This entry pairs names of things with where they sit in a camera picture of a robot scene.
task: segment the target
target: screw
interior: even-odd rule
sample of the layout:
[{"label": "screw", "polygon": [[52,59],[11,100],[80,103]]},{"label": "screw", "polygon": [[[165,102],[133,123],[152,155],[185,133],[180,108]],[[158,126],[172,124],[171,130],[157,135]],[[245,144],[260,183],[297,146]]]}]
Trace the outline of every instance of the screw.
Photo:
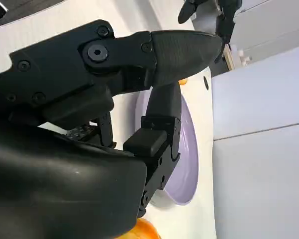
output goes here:
[{"label": "screw", "polygon": [[33,101],[40,105],[45,102],[45,95],[42,92],[35,93],[32,97]]},{"label": "screw", "polygon": [[10,93],[6,96],[6,99],[10,102],[15,102],[16,101],[16,95],[13,93]]},{"label": "screw", "polygon": [[147,191],[145,191],[144,194],[143,194],[143,198],[141,200],[142,201],[141,204],[143,206],[146,206],[147,203],[148,203],[148,200],[149,200],[148,193],[147,193]]},{"label": "screw", "polygon": [[109,34],[109,29],[106,26],[100,26],[98,28],[98,35],[100,35],[100,37],[107,37]]},{"label": "screw", "polygon": [[149,53],[153,50],[151,43],[144,43],[141,45],[141,50],[145,53]]},{"label": "screw", "polygon": [[108,51],[102,45],[92,45],[88,49],[88,56],[92,61],[102,62],[107,59]]},{"label": "screw", "polygon": [[30,62],[25,61],[25,60],[24,61],[20,61],[19,64],[18,64],[18,69],[20,71],[27,71],[27,70],[30,69],[30,67],[31,67]]}]

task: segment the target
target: white wall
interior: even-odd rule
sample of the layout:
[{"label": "white wall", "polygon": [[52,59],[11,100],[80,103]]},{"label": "white wall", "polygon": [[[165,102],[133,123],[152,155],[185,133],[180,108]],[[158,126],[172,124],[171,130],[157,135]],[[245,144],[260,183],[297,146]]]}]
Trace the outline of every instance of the white wall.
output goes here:
[{"label": "white wall", "polygon": [[[261,0],[244,0],[245,5],[252,2]],[[235,22],[231,44],[243,49],[252,62],[299,46],[299,0],[262,1],[237,14]]]},{"label": "white wall", "polygon": [[218,239],[299,239],[299,48],[212,80]]},{"label": "white wall", "polygon": [[299,48],[212,79],[214,139],[299,123]]},{"label": "white wall", "polygon": [[218,239],[299,239],[299,125],[213,144]]}]

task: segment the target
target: white surface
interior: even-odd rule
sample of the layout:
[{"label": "white surface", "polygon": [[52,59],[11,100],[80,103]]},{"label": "white surface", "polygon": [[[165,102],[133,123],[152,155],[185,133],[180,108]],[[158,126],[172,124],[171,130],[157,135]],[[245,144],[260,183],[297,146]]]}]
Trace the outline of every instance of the white surface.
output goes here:
[{"label": "white surface", "polygon": [[[96,19],[111,23],[117,37],[140,30],[193,29],[190,21],[179,25],[178,13],[183,0],[67,0],[48,10],[0,27],[0,72],[10,65],[8,54],[61,32]],[[182,87],[193,121],[199,146],[199,188],[191,204],[167,211],[148,207],[146,217],[158,228],[163,239],[215,238],[212,188],[212,97],[203,76],[210,82],[210,71],[192,77]],[[112,111],[114,140],[117,148],[134,132],[137,93],[114,97]]]},{"label": "white surface", "polygon": [[[299,30],[299,0],[269,0],[237,15],[235,22],[231,43],[239,49],[247,51],[289,33],[293,37],[288,38],[288,45],[293,47],[288,49],[299,46],[299,35],[296,35]],[[265,49],[261,51],[261,48],[255,51],[257,58],[261,53],[268,54]]]},{"label": "white surface", "polygon": [[236,16],[241,13],[241,12],[244,12],[244,11],[247,11],[255,6],[258,6],[266,1],[269,1],[269,0],[243,0],[242,1],[242,7],[236,12]]},{"label": "white surface", "polygon": [[295,47],[299,47],[299,30],[249,48],[245,51],[245,55],[252,56],[252,62],[256,62],[281,52],[289,51]]},{"label": "white surface", "polygon": [[214,139],[299,123],[299,48],[214,77]]},{"label": "white surface", "polygon": [[299,239],[299,125],[214,142],[218,239]]}]

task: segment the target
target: black robotic finger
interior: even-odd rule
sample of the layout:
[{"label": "black robotic finger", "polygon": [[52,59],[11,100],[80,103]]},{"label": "black robotic finger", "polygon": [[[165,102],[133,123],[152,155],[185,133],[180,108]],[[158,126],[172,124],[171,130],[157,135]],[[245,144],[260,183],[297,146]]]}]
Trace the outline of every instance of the black robotic finger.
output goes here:
[{"label": "black robotic finger", "polygon": [[178,15],[178,23],[182,24],[189,20],[189,18],[197,11],[200,4],[208,0],[186,0]]},{"label": "black robotic finger", "polygon": [[152,32],[157,59],[153,87],[174,83],[204,70],[219,55],[220,37],[197,31]]}]

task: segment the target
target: bolt head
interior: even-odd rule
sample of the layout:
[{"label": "bolt head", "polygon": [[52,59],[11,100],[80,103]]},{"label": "bolt head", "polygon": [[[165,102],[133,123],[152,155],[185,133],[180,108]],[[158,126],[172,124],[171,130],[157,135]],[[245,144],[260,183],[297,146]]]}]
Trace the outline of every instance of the bolt head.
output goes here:
[{"label": "bolt head", "polygon": [[92,61],[103,62],[108,57],[108,51],[103,45],[94,44],[89,47],[88,56]]},{"label": "bolt head", "polygon": [[40,104],[43,104],[45,102],[45,95],[42,93],[42,92],[38,92],[38,93],[35,93],[32,97],[33,101],[40,105]]},{"label": "bolt head", "polygon": [[19,63],[18,63],[18,69],[20,70],[20,71],[27,71],[27,70],[29,70],[30,69],[30,67],[31,67],[31,64],[30,64],[30,62],[28,62],[28,61],[20,61]]},{"label": "bolt head", "polygon": [[100,37],[107,37],[109,34],[109,29],[106,26],[100,26],[98,28],[98,35]]},{"label": "bolt head", "polygon": [[153,50],[153,46],[151,43],[144,43],[141,45],[141,50],[145,53],[149,53]]},{"label": "bolt head", "polygon": [[16,95],[13,94],[13,93],[8,94],[8,95],[6,96],[6,99],[7,99],[8,101],[10,101],[10,102],[15,102],[15,101],[16,101]]}]

